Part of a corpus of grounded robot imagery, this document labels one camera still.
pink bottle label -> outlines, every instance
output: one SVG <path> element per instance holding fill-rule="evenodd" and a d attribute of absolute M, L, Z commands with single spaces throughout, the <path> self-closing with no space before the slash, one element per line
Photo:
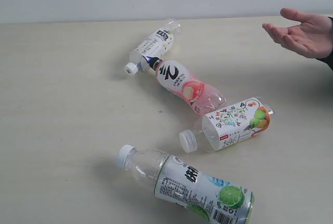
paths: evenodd
<path fill-rule="evenodd" d="M 200 97 L 205 83 L 198 80 L 187 68 L 176 61 L 163 61 L 156 70 L 159 83 L 167 90 L 180 96 L 191 107 Z M 199 113 L 196 106 L 192 109 Z"/>

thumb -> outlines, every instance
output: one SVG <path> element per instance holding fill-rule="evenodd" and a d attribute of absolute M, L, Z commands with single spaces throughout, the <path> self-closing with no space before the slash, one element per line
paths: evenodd
<path fill-rule="evenodd" d="M 312 17 L 312 14 L 305 13 L 297 9 L 289 9 L 289 8 L 283 8 L 280 11 L 280 14 L 286 19 L 297 22 L 306 22 L 309 21 Z"/>

palm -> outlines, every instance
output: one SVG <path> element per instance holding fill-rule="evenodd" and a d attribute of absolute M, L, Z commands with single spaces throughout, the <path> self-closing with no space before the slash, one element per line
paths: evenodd
<path fill-rule="evenodd" d="M 287 19 L 301 21 L 301 23 L 287 28 L 264 24 L 263 28 L 274 42 L 307 58 L 325 58 L 331 53 L 333 49 L 332 22 L 329 18 L 292 9 L 283 9 L 281 14 Z"/>

water bottle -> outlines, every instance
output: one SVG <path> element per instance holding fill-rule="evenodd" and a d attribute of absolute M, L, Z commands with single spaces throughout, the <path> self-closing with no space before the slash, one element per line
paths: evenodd
<path fill-rule="evenodd" d="M 246 224 L 250 219 L 254 203 L 250 190 L 202 173 L 174 155 L 125 145 L 117 163 L 155 197 L 183 206 L 209 223 Z"/>
<path fill-rule="evenodd" d="M 266 130 L 273 113 L 262 98 L 252 97 L 200 117 L 179 134 L 180 142 L 187 153 L 218 151 Z"/>
<path fill-rule="evenodd" d="M 174 19 L 168 19 L 164 25 L 148 36 L 135 50 L 130 52 L 130 62 L 124 67 L 126 74 L 134 76 L 139 70 L 146 72 L 152 57 L 162 56 L 172 47 L 175 35 L 181 31 L 181 25 Z"/>
<path fill-rule="evenodd" d="M 177 61 L 162 61 L 154 57 L 150 67 L 156 71 L 159 83 L 181 97 L 199 116 L 217 110 L 226 104 L 226 98 L 213 86 L 200 81 Z"/>

black sleeve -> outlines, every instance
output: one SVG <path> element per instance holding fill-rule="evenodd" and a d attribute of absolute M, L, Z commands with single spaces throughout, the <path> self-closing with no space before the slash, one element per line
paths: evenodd
<path fill-rule="evenodd" d="M 332 51 L 332 53 L 328 57 L 326 57 L 326 58 L 319 58 L 317 60 L 326 63 L 333 70 L 333 51 Z"/>

